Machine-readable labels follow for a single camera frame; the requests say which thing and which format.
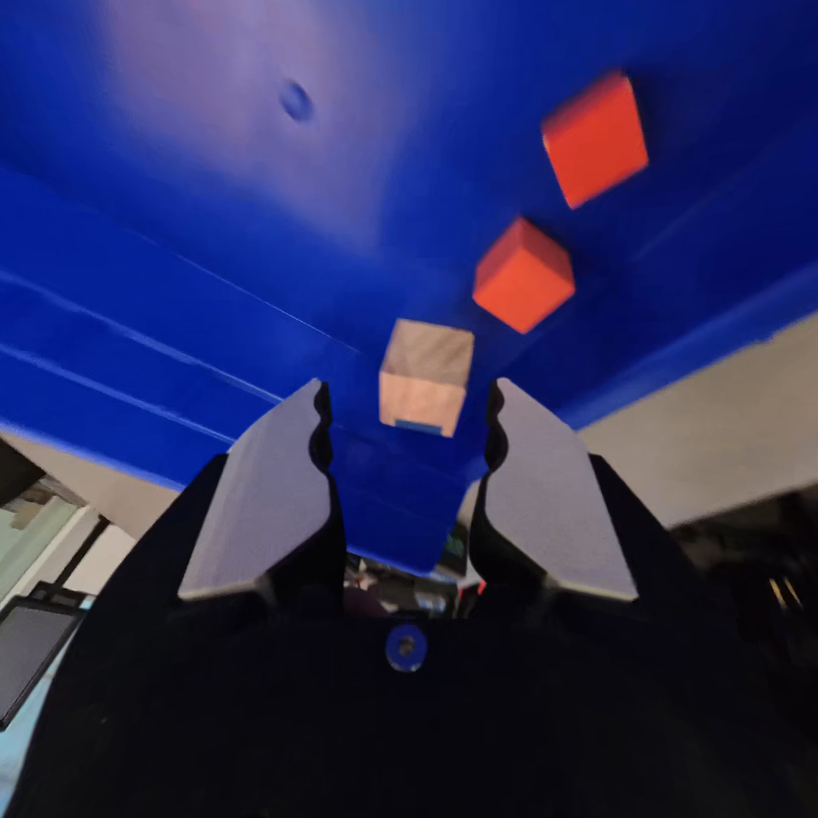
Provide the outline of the dark monitor screen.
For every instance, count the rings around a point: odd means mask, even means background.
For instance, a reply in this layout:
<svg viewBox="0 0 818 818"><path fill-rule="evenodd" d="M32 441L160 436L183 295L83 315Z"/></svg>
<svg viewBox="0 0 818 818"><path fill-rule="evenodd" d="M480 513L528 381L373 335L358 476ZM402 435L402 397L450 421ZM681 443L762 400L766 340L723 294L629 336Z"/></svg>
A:
<svg viewBox="0 0 818 818"><path fill-rule="evenodd" d="M22 709L85 616L86 595L38 582L1 612L1 731Z"/></svg>

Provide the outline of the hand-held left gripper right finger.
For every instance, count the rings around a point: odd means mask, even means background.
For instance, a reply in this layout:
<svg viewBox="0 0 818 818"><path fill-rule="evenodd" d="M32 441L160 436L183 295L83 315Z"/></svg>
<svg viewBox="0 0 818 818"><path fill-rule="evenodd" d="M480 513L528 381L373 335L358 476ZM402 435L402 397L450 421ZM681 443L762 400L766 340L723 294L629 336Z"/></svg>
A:
<svg viewBox="0 0 818 818"><path fill-rule="evenodd" d="M637 599L580 438L505 377L490 388L487 426L487 472L469 527L478 574L489 583Z"/></svg>

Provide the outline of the blue plastic bin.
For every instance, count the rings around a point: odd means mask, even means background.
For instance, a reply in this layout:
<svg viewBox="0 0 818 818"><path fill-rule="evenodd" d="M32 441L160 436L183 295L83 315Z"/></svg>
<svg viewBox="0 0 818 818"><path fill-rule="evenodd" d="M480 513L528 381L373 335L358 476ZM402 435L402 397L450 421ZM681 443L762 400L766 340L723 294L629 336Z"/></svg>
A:
<svg viewBox="0 0 818 818"><path fill-rule="evenodd" d="M649 164L571 210L542 120L618 70ZM2 2L2 422L71 452L182 487L317 377L350 545L425 571L493 380L581 429L815 311L816 2ZM475 336L452 438L380 423L398 319Z"/></svg>

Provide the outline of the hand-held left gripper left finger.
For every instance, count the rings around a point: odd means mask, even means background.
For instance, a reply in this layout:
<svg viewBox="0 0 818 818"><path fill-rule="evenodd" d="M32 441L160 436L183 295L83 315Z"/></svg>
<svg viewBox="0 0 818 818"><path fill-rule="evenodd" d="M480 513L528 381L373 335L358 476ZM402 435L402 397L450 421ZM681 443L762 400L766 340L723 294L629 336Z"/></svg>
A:
<svg viewBox="0 0 818 818"><path fill-rule="evenodd" d="M330 471L329 386L312 379L231 446L178 589L185 602L268 587L340 590L345 537Z"/></svg>

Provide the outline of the red cube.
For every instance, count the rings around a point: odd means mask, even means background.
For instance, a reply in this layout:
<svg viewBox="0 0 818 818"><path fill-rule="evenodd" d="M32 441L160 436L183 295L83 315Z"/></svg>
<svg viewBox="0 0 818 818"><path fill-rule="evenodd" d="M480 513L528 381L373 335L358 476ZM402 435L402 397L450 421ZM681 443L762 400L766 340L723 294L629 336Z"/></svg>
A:
<svg viewBox="0 0 818 818"><path fill-rule="evenodd" d="M541 138L571 210L649 164L637 99L629 77L620 70L545 117Z"/></svg>
<svg viewBox="0 0 818 818"><path fill-rule="evenodd" d="M473 300L527 334L576 293L568 252L529 220L514 220L480 260Z"/></svg>

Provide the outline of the natural wooden cube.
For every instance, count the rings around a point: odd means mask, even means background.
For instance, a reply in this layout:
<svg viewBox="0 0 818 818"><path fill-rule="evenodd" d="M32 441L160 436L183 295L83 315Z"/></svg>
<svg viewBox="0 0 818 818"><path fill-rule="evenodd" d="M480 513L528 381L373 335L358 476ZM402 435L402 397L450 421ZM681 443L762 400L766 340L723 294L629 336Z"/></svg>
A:
<svg viewBox="0 0 818 818"><path fill-rule="evenodd" d="M380 366L380 423L452 438L474 349L470 331L398 319Z"/></svg>

